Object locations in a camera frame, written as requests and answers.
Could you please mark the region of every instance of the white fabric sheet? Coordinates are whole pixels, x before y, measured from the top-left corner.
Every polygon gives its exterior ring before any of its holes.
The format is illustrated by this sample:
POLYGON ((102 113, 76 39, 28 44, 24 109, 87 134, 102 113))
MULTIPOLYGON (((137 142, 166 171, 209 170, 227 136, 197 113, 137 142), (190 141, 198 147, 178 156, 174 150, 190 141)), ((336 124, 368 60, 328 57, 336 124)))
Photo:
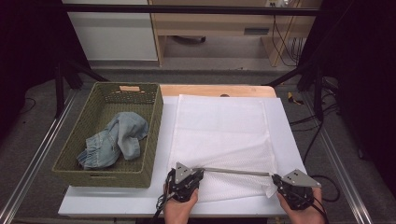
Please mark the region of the white fabric sheet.
MULTIPOLYGON (((168 169, 194 167, 276 173, 261 98, 180 95, 168 169)), ((205 172, 199 202, 271 197, 271 177, 205 172)))

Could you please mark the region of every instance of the white cabinet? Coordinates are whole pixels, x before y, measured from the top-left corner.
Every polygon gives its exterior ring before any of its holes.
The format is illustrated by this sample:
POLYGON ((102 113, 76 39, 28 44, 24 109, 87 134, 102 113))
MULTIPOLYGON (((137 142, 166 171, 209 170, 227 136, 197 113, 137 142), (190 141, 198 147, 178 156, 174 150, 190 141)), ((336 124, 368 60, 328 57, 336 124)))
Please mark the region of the white cabinet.
MULTIPOLYGON (((65 4, 147 5, 147 0, 63 0, 65 4)), ((148 13, 69 12, 89 61, 158 61, 148 13)))

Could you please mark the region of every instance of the denim shirt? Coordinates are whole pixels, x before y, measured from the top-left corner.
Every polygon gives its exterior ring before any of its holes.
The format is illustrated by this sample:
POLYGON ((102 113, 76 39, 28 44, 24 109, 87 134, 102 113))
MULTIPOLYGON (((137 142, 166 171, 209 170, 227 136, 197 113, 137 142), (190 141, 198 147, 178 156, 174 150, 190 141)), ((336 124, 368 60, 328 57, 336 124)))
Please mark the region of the denim shirt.
POLYGON ((87 148, 78 157, 84 170, 114 164, 123 154, 125 160, 140 156, 139 140, 148 135, 149 124, 135 112, 120 112, 99 133, 86 139, 87 148))

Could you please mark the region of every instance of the green wicker basket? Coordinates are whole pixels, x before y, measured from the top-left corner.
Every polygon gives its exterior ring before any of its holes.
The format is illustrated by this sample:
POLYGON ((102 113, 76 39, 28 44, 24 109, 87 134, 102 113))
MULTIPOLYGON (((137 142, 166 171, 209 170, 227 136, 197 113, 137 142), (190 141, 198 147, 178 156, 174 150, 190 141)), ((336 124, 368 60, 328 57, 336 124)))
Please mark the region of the green wicker basket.
POLYGON ((157 148, 163 113, 163 97, 158 84, 97 82, 70 133, 52 172, 72 186, 148 188, 157 148), (139 142, 138 159, 127 161, 120 155, 104 170, 85 171, 77 156, 86 147, 85 140, 101 132, 119 112, 133 111, 149 125, 148 136, 139 142))

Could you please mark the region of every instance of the hand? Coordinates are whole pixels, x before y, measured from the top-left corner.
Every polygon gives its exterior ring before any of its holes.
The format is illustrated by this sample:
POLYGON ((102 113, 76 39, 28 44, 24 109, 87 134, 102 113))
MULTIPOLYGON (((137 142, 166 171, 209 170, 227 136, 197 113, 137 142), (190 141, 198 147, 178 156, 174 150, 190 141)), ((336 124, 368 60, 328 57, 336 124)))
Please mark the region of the hand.
POLYGON ((198 201, 198 189, 192 193, 188 202, 180 203, 175 199, 170 199, 163 209, 163 216, 166 224, 186 224, 189 220, 191 209, 198 201))
MULTIPOLYGON (((321 189, 312 188, 314 192, 314 197, 321 202, 321 189)), ((314 207, 309 206, 305 210, 291 210, 285 198, 278 193, 277 198, 279 199, 280 206, 288 214, 291 223, 293 224, 323 224, 325 223, 323 215, 316 210, 314 207)), ((315 200, 314 205, 321 209, 321 205, 315 200)))

